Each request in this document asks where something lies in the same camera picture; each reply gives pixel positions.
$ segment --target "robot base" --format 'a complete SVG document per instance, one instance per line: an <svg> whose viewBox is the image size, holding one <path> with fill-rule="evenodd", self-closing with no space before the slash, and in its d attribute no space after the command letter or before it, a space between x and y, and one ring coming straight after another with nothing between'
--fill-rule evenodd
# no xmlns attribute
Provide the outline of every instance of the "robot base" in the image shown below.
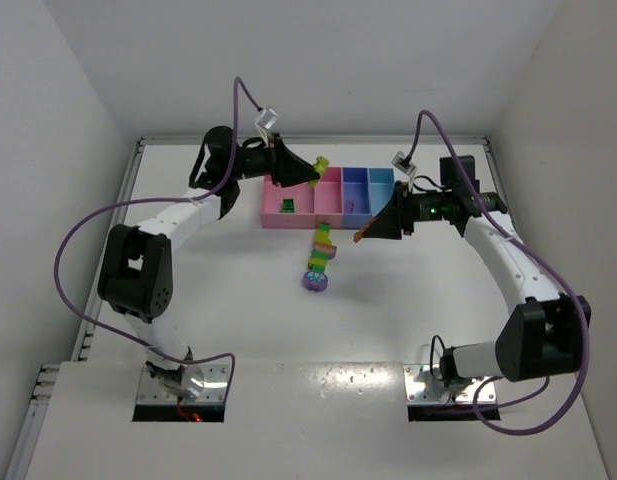
<svg viewBox="0 0 617 480"><path fill-rule="evenodd" d="M439 378L438 365L433 365L433 368ZM411 422L477 420L472 411L472 399L477 388L487 379L467 380L465 384L446 387L432 377L428 365L404 365L408 419ZM494 384L483 388L478 403L487 419L500 419Z"/></svg>
<svg viewBox="0 0 617 480"><path fill-rule="evenodd" d="M203 379L197 382L197 395L178 403L177 396L168 393L144 367L139 379L133 422L223 422L230 365L199 365L195 369L198 377Z"/></svg>

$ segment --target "white cable clip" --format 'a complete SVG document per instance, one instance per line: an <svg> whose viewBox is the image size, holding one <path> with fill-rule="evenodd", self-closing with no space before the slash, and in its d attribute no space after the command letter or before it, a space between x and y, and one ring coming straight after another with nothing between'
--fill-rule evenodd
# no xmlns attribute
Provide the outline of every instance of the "white cable clip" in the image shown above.
<svg viewBox="0 0 617 480"><path fill-rule="evenodd" d="M395 154L390 163L408 177L408 191L410 192L415 183L415 175L417 174L417 165L412 162L412 157L406 157L404 152L399 151Z"/></svg>
<svg viewBox="0 0 617 480"><path fill-rule="evenodd" d="M195 207L200 208L204 203L203 200L195 200L193 197L186 197L190 203L192 203Z"/></svg>
<svg viewBox="0 0 617 480"><path fill-rule="evenodd" d="M267 147L269 146L272 126L278 119L279 115L271 107L262 109L255 118L255 128Z"/></svg>

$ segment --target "metal base plate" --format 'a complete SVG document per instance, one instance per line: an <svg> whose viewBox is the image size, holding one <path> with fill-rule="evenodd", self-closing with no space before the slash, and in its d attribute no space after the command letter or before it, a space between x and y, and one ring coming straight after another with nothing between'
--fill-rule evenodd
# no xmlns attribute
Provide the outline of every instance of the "metal base plate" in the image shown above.
<svg viewBox="0 0 617 480"><path fill-rule="evenodd" d="M185 400L183 405L212 407L223 405L230 374L230 365L199 365L195 367L203 374L203 390L196 400ZM177 397L166 392L157 378L151 378L147 368L141 370L136 405L176 406Z"/></svg>
<svg viewBox="0 0 617 480"><path fill-rule="evenodd" d="M434 374L439 378L439 366L433 365ZM406 400L409 407L448 407L471 405L479 386L489 377L474 379L466 385L445 387L430 374L428 365L404 365ZM489 383L479 393L480 405L496 405L495 385Z"/></svg>

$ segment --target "green block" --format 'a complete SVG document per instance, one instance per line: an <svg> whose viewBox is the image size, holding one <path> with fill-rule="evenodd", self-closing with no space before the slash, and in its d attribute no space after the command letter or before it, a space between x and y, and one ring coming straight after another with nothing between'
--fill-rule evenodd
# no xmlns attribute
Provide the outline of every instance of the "green block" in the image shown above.
<svg viewBox="0 0 617 480"><path fill-rule="evenodd" d="M327 253L318 252L317 250L312 251L311 258L320 258L322 260L330 260L330 257Z"/></svg>
<svg viewBox="0 0 617 480"><path fill-rule="evenodd" d="M295 213L295 201L292 198L284 198L281 204L282 213Z"/></svg>

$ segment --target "white enclosure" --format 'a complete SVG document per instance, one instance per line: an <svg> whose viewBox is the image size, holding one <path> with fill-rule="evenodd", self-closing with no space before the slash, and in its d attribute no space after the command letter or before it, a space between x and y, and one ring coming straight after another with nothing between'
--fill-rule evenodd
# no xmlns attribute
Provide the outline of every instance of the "white enclosure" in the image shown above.
<svg viewBox="0 0 617 480"><path fill-rule="evenodd" d="M342 167L385 167L407 145L291 148ZM475 156L481 186L491 191L483 146L457 149ZM131 198L180 194L197 152L196 145L146 147ZM438 179L444 152L420 147L421 173ZM315 294L300 284L314 231L262 229L262 187L261 179L242 182L233 210L173 258L169 313L183 338L196 356L237 357L225 422L132 422L144 352L97 329L88 361L60 371L30 480L200 473L225 480L605 478L581 400L523 447L479 422L408 421L402 364L425 363L435 333L453 345L491 340L508 319L490 272L454 227L422 224L402 241L357 244L354 231L332 230L337 255L328 263L329 286ZM160 209L130 207L124 222L137 224ZM108 305L99 319L129 330ZM540 383L502 383L500 401ZM570 375L555 379L549 394L502 411L502 421L541 423L572 383ZM564 465L563 458L572 460Z"/></svg>
<svg viewBox="0 0 617 480"><path fill-rule="evenodd" d="M228 122L235 75L286 133L411 133L429 108L453 133L483 134L558 3L46 0L133 140Z"/></svg>

